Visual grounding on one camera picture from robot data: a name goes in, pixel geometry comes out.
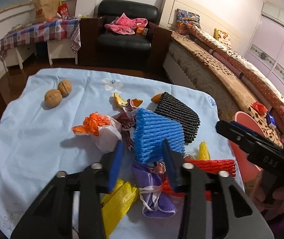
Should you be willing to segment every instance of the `light blue tablecloth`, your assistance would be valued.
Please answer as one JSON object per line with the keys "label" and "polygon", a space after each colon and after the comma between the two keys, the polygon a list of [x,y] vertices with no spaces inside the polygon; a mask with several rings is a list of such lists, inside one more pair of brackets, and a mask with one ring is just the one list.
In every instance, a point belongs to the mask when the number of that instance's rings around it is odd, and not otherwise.
{"label": "light blue tablecloth", "polygon": [[[44,105],[44,94],[68,79],[70,95],[53,109]],[[78,69],[43,69],[29,77],[19,99],[6,108],[0,123],[0,229],[9,237],[39,192],[60,170],[82,171],[99,161],[101,153],[87,136],[75,136],[71,127],[81,125],[92,112],[109,116],[119,113],[113,93],[125,100],[143,100],[141,107],[154,110],[150,99],[164,91],[172,94],[200,117],[197,138],[186,152],[197,153],[206,141],[212,159],[235,159],[229,142],[215,131],[216,103],[204,92],[154,80],[120,74]],[[120,178],[134,181],[131,173],[133,153],[126,150]],[[236,181],[243,187],[237,168]],[[138,201],[120,221],[111,239],[176,239],[181,211],[168,219],[149,219],[142,215]]]}

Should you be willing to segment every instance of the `yellow foam fruit net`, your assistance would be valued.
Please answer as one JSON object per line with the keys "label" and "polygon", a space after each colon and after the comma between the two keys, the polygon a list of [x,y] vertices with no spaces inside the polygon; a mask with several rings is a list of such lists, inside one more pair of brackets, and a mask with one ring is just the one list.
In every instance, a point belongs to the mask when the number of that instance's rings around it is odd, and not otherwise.
{"label": "yellow foam fruit net", "polygon": [[210,160],[211,156],[208,151],[206,142],[203,141],[200,143],[199,150],[198,150],[198,160]]}
{"label": "yellow foam fruit net", "polygon": [[110,194],[105,194],[101,201],[102,217],[106,238],[113,232],[122,217],[139,198],[138,188],[130,182],[118,179]]}

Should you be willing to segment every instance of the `pink cloth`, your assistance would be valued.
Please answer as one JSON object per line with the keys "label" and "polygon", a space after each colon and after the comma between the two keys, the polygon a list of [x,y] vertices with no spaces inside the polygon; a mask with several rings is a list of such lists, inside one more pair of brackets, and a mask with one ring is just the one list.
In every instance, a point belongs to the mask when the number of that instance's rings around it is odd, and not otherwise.
{"label": "pink cloth", "polygon": [[120,17],[117,17],[110,24],[105,24],[104,27],[118,34],[134,35],[134,29],[139,26],[145,28],[147,23],[147,19],[136,18],[131,20],[123,13]]}

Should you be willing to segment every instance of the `orange box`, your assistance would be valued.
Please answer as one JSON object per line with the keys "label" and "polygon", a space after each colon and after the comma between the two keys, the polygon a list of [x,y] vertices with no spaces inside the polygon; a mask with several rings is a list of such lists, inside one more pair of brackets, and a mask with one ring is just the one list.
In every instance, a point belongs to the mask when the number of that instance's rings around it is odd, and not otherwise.
{"label": "orange box", "polygon": [[148,30],[149,30],[148,28],[143,28],[139,26],[136,30],[136,33],[146,36]]}

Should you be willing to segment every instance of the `plastic bag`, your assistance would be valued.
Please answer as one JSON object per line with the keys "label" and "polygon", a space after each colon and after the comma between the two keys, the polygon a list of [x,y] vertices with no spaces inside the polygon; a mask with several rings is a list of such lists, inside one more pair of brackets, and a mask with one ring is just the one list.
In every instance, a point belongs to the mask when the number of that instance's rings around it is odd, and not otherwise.
{"label": "plastic bag", "polygon": [[107,115],[91,113],[85,118],[83,125],[75,126],[72,131],[76,135],[91,135],[95,145],[103,152],[113,152],[117,142],[122,140],[121,124]]}
{"label": "plastic bag", "polygon": [[253,109],[256,110],[261,116],[265,115],[265,113],[267,112],[267,108],[259,102],[254,102]]}
{"label": "plastic bag", "polygon": [[69,10],[67,9],[66,3],[64,3],[64,4],[62,4],[58,7],[58,13],[61,15],[62,18],[70,17]]}
{"label": "plastic bag", "polygon": [[122,217],[139,198],[138,188],[118,179],[114,190],[102,199],[102,218],[106,238],[114,231]]}

